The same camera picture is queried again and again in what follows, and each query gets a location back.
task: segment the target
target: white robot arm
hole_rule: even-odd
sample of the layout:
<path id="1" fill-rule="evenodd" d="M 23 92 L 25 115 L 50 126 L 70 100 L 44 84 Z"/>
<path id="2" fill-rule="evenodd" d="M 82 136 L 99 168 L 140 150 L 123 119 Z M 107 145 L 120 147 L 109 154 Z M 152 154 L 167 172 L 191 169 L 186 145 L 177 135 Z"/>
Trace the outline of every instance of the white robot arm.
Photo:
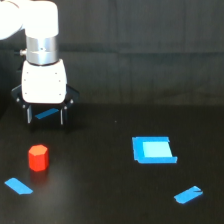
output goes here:
<path id="1" fill-rule="evenodd" d="M 21 80 L 23 100 L 39 104 L 63 103 L 69 87 L 63 60 L 58 56 L 56 4 L 30 0 L 0 2 L 0 40 L 22 29 L 25 29 L 27 45 L 26 50 L 20 51 L 21 56 L 26 56 Z"/>

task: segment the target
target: blue square outline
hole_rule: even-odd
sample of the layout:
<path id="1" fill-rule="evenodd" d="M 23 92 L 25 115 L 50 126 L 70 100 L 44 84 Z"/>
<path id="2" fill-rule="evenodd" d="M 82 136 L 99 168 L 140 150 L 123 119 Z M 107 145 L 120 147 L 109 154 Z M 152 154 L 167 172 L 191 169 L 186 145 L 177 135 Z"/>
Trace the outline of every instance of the blue square outline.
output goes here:
<path id="1" fill-rule="evenodd" d="M 143 142 L 170 142 L 168 137 L 133 137 L 134 160 L 139 163 L 176 163 L 177 157 L 145 157 Z"/>

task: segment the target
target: black background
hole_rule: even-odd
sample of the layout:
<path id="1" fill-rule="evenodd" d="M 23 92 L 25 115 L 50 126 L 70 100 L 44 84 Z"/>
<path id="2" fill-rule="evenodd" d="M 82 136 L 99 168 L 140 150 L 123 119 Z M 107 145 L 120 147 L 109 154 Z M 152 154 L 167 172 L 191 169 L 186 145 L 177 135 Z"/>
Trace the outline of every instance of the black background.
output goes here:
<path id="1" fill-rule="evenodd" d="M 223 105 L 224 2 L 64 0 L 59 49 L 83 103 Z M 20 84 L 21 31 L 0 41 L 0 97 Z"/>

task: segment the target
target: red hexagonal block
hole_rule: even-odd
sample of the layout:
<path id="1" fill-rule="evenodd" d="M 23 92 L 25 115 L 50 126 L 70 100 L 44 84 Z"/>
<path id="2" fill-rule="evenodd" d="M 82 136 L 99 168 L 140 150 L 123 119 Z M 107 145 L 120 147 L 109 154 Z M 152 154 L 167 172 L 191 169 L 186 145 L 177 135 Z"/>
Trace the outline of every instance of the red hexagonal block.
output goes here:
<path id="1" fill-rule="evenodd" d="M 29 167 L 34 171 L 47 169 L 49 165 L 48 148 L 43 145 L 32 146 L 28 152 Z"/>

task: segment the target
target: blue tape piece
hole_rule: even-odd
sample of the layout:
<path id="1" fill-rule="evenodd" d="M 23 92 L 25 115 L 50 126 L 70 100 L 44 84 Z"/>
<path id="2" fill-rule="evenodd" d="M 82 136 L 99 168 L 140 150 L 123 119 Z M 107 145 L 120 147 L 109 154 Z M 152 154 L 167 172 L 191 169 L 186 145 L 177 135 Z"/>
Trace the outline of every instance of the blue tape piece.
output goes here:
<path id="1" fill-rule="evenodd" d="M 133 139 L 141 139 L 142 142 L 170 142 L 168 137 L 133 137 Z"/>
<path id="2" fill-rule="evenodd" d="M 49 116 L 51 114 L 54 114 L 56 112 L 58 112 L 58 109 L 53 108 L 53 109 L 47 110 L 43 113 L 40 113 L 40 114 L 36 115 L 35 117 L 38 118 L 38 119 L 42 119 L 42 118 L 47 117 L 47 116 Z"/>
<path id="3" fill-rule="evenodd" d="M 133 143 L 133 152 L 134 152 L 134 160 L 137 160 L 142 164 L 161 164 L 161 163 L 177 163 L 177 157 L 145 157 L 144 153 L 144 142 L 169 142 L 168 137 L 134 137 L 132 138 Z"/>
<path id="4" fill-rule="evenodd" d="M 176 195 L 174 198 L 176 199 L 176 201 L 180 204 L 185 204 L 186 202 L 200 196 L 203 194 L 203 191 L 194 186 L 178 195 Z"/>
<path id="5" fill-rule="evenodd" d="M 144 157 L 144 158 L 139 158 L 138 159 L 139 163 L 146 164 L 146 163 L 157 163 L 157 164 L 162 164 L 162 163 L 177 163 L 177 157 Z"/>
<path id="6" fill-rule="evenodd" d="M 143 142 L 145 157 L 172 157 L 169 142 Z"/>
<path id="7" fill-rule="evenodd" d="M 18 194 L 31 194 L 33 191 L 16 178 L 11 178 L 5 184 Z"/>

